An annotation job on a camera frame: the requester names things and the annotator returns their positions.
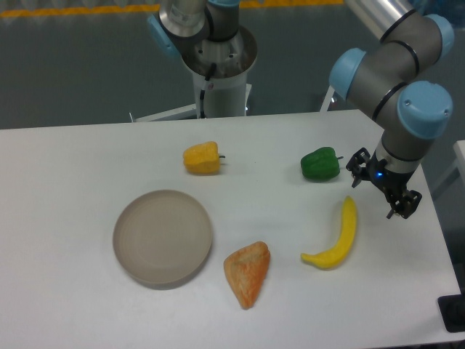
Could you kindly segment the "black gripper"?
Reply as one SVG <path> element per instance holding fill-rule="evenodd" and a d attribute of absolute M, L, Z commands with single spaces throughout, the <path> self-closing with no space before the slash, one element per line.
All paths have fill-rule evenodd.
<path fill-rule="evenodd" d="M 387 219 L 395 214 L 408 219 L 417 210 L 422 195 L 407 189 L 413 172 L 393 172 L 387 165 L 386 159 L 371 157 L 366 148 L 361 148 L 352 155 L 346 169 L 352 175 L 352 188 L 356 188 L 362 181 L 371 181 L 384 194 L 390 205 Z"/>

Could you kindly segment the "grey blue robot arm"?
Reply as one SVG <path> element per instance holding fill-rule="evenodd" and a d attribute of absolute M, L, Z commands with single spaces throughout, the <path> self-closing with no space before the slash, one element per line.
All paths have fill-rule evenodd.
<path fill-rule="evenodd" d="M 373 183 L 392 214 L 407 218 L 421 201 L 408 181 L 453 112 L 449 93 L 418 76 L 449 53 L 454 31 L 444 17 L 420 15 L 407 1 L 347 5 L 380 47 L 372 54 L 346 51 L 328 81 L 384 131 L 375 151 L 359 150 L 347 169 L 355 183 Z M 181 57 L 191 72 L 200 119 L 246 114 L 246 77 L 257 45 L 238 18 L 237 1 L 162 1 L 148 18 L 158 46 Z"/>

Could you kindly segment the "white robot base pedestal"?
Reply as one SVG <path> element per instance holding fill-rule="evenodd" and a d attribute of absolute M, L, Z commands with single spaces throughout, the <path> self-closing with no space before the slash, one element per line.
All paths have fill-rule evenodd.
<path fill-rule="evenodd" d="M 260 53 L 247 76 L 217 79 L 204 93 L 209 118 L 319 111 L 328 89 L 333 58 Z M 167 74 L 148 89 L 139 119 L 194 119 L 200 112 L 202 79 Z"/>

